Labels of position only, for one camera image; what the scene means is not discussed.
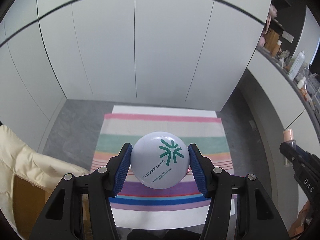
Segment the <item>small peach bottle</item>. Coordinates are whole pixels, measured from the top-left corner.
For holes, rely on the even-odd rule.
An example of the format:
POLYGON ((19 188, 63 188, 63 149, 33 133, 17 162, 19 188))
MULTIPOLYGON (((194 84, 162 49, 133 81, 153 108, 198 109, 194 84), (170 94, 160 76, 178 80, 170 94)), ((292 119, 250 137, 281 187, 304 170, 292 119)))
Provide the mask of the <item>small peach bottle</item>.
POLYGON ((289 144, 292 148, 296 147, 296 141, 293 135, 293 129, 287 129, 283 132, 284 141, 289 144))

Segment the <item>cream padded cushion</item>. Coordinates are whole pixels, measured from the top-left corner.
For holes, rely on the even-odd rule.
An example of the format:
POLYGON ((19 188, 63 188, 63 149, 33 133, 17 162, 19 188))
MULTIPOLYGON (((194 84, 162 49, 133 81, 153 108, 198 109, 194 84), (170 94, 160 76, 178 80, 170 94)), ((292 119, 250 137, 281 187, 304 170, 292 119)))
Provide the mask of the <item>cream padded cushion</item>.
POLYGON ((15 231, 14 179, 26 181, 42 192, 52 192, 67 173, 81 176, 89 171, 37 153, 8 126, 1 124, 1 211, 15 231))

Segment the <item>brown box on shelf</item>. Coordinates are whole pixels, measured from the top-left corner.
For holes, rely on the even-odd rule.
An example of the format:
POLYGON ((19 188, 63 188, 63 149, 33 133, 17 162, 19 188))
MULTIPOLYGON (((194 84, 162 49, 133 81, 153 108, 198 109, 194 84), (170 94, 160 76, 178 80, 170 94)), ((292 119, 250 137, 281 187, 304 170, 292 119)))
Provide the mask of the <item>brown box on shelf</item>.
POLYGON ((280 35, 272 29, 269 29, 268 32, 264 35, 265 45, 264 47, 270 52, 271 56, 276 56, 279 48, 281 46, 280 35))

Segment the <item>striped colourful cloth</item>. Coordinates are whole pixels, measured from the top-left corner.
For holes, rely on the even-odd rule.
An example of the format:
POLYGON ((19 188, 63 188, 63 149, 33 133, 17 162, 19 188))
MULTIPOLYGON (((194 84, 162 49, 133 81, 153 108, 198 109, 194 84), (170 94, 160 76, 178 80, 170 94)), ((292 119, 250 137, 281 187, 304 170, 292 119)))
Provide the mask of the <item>striped colourful cloth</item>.
MULTIPOLYGON (((163 131, 177 139, 160 139, 157 157, 166 166, 182 159, 182 146, 196 144, 202 155, 215 166, 233 173, 232 158, 222 121, 215 117, 151 114, 105 114, 91 169, 105 165, 116 156, 124 143, 134 145, 142 136, 163 131)), ((208 206, 210 200, 198 191, 194 177, 188 172, 177 185, 164 190, 143 185, 130 171, 122 191, 110 198, 112 208, 131 211, 177 211, 208 206)))

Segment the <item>pink plush toy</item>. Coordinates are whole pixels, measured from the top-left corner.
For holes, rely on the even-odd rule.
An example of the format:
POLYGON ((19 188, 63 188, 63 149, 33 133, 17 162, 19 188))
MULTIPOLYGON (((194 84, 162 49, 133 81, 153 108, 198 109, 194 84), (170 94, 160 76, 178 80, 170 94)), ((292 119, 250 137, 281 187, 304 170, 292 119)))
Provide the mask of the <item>pink plush toy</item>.
POLYGON ((265 44, 265 38, 263 36, 260 36, 259 41, 258 41, 258 46, 263 47, 265 44))

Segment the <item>white round compact case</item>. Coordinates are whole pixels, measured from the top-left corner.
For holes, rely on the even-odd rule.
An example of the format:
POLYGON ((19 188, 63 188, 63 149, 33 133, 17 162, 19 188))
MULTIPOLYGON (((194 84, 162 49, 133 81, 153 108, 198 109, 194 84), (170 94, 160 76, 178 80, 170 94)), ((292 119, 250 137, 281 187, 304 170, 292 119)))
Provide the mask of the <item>white round compact case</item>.
POLYGON ((168 132, 152 132, 133 146, 130 164, 143 185, 162 190, 175 186, 186 176, 190 157, 179 137, 168 132))

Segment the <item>white spray bottle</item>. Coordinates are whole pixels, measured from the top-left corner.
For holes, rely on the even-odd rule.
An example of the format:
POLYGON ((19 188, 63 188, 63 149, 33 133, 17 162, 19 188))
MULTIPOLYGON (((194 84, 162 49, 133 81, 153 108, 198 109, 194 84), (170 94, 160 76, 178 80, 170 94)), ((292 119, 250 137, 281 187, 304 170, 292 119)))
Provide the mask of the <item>white spray bottle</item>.
POLYGON ((295 57, 293 63, 291 64, 290 70, 288 72, 288 77, 291 81, 293 81, 297 76, 302 64, 304 63, 304 60, 305 60, 305 53, 304 51, 300 51, 295 57))

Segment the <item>brown cardboard box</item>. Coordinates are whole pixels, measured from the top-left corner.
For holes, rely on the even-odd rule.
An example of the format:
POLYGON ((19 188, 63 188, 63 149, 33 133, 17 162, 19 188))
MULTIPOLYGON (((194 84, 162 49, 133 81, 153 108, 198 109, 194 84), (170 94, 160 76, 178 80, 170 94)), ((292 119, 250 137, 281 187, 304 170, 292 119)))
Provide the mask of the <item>brown cardboard box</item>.
POLYGON ((52 190, 46 191, 14 176, 13 213, 18 233, 29 239, 33 226, 52 190))

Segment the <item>white small bottle on shelf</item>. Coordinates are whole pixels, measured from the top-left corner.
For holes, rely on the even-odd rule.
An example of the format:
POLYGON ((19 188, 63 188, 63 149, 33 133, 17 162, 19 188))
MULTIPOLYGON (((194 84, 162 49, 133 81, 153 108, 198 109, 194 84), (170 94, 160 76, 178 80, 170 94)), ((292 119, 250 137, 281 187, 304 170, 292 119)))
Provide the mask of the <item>white small bottle on shelf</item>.
POLYGON ((303 77, 302 79, 300 79, 299 82, 297 83, 297 88, 302 89, 304 87, 305 81, 306 81, 306 77, 303 77))

